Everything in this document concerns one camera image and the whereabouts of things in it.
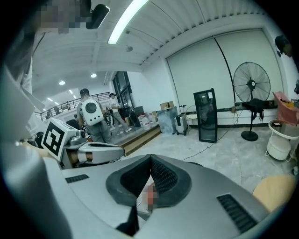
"fluorescent light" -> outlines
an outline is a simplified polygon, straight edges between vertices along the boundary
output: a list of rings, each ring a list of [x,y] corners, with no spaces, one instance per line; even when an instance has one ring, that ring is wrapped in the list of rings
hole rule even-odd
[[[120,38],[123,30],[126,28],[128,23],[134,17],[134,15],[139,11],[140,8],[147,2],[148,0],[133,0],[125,10],[118,23],[116,24],[110,38],[108,44],[115,45]]]

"standing fan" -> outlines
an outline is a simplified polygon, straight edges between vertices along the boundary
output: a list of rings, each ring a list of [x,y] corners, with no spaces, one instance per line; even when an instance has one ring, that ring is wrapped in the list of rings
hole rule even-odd
[[[263,107],[270,94],[270,80],[266,71],[258,64],[245,62],[241,64],[234,75],[234,90],[241,101],[254,107]],[[251,110],[250,130],[242,132],[241,136],[247,141],[256,141],[258,136],[252,131],[254,112]]]

